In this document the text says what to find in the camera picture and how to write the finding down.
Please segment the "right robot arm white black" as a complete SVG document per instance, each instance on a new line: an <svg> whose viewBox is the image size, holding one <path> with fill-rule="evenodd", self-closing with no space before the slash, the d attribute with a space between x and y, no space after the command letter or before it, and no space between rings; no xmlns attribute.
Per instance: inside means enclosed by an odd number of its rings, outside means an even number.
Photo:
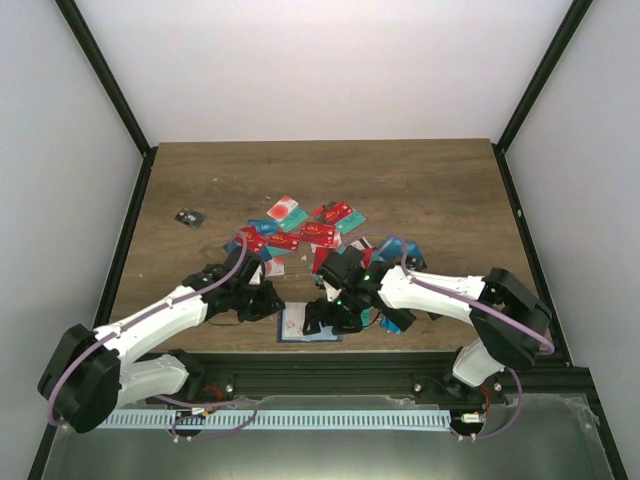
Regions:
<svg viewBox="0 0 640 480"><path fill-rule="evenodd" d="M472 326L476 340L459 350L444 377L445 393L458 403L471 400L504 369L529 370L539 356L555 351L546 336L550 309L504 269L485 276L434 275L411 271L404 263L367 261L363 251L349 246L331 252L315 275L324 295L305 307L306 335L324 327L335 335L358 333L369 309L401 331L415 322L418 311Z"/></svg>

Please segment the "white card orange logo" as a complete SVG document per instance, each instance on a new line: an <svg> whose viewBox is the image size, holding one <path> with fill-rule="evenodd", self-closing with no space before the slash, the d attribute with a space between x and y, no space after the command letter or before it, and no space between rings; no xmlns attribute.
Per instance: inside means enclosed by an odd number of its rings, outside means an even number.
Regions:
<svg viewBox="0 0 640 480"><path fill-rule="evenodd" d="M306 303L289 302L285 304L281 319L281 336L283 340L298 340L304 337Z"/></svg>

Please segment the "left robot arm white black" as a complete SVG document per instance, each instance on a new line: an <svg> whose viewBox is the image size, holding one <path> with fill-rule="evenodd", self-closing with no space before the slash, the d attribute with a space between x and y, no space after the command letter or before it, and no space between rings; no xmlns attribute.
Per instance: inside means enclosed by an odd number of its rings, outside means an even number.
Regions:
<svg viewBox="0 0 640 480"><path fill-rule="evenodd" d="M86 433L115 409L147 398L194 403L204 392L199 362L180 349L151 360L145 354L216 315L233 311L239 322L256 322L284 307L266 277L265 262L238 247L224 263L206 265L137 313L93 330L74 325L62 335L38 382L47 420Z"/></svg>

